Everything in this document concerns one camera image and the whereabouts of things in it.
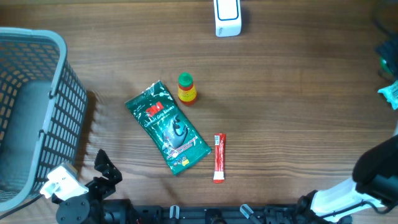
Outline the teal wet wipes packet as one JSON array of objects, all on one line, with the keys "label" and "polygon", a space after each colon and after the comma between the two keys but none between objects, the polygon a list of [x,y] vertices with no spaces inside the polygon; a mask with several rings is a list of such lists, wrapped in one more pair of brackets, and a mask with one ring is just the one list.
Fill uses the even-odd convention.
[{"label": "teal wet wipes packet", "polygon": [[387,102],[391,104],[392,109],[394,109],[394,110],[396,110],[398,108],[397,84],[398,84],[398,81],[395,81],[390,86],[381,88],[377,91],[378,93],[381,93],[386,98]]}]

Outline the green 3M wipes pouch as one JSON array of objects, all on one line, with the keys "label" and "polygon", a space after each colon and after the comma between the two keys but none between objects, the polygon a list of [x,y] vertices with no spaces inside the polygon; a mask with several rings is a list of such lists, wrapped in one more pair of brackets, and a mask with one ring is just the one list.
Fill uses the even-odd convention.
[{"label": "green 3M wipes pouch", "polygon": [[162,82],[153,83],[125,105],[153,140],[173,175],[194,166],[211,153],[211,147]]}]

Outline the sriracha bottle with green cap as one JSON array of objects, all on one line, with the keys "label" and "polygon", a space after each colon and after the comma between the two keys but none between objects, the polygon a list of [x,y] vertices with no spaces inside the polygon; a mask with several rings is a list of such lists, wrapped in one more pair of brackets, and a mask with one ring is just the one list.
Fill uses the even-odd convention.
[{"label": "sriracha bottle with green cap", "polygon": [[181,73],[178,77],[177,95],[179,100],[185,105],[192,105],[197,99],[193,77],[187,72]]}]

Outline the red stick sachet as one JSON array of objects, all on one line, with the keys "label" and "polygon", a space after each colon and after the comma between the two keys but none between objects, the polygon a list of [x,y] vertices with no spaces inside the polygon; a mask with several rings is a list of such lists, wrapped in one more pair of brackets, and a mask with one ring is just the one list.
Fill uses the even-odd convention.
[{"label": "red stick sachet", "polygon": [[220,184],[224,182],[224,151],[226,135],[224,133],[215,134],[215,172],[213,182]]}]

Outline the green-lidded white spice jar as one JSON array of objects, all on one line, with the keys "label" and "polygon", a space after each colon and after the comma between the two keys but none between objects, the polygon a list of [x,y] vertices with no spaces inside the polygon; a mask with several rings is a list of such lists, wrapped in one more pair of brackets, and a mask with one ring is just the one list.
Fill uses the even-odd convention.
[{"label": "green-lidded white spice jar", "polygon": [[380,65],[382,70],[384,70],[386,73],[392,75],[393,72],[391,71],[388,62],[386,61],[386,59],[384,59],[383,57],[380,57]]}]

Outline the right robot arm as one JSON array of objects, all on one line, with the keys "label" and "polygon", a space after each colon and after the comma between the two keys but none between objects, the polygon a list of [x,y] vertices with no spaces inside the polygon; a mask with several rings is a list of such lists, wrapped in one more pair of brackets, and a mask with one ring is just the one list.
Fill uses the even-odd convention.
[{"label": "right robot arm", "polygon": [[327,190],[301,197],[292,219],[296,223],[350,223],[351,214],[373,209],[383,215],[397,206],[397,132],[366,151],[352,177]]}]

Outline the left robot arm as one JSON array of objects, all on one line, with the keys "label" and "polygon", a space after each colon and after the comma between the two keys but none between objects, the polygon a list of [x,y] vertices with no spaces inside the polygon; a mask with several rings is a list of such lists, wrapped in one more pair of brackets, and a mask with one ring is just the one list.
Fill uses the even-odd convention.
[{"label": "left robot arm", "polygon": [[56,220],[59,224],[82,223],[138,223],[129,199],[108,200],[115,193],[116,185],[123,180],[121,172],[110,161],[104,150],[100,149],[95,159],[95,170],[102,174],[94,177],[85,186],[87,193],[68,199],[52,197],[58,205]]}]

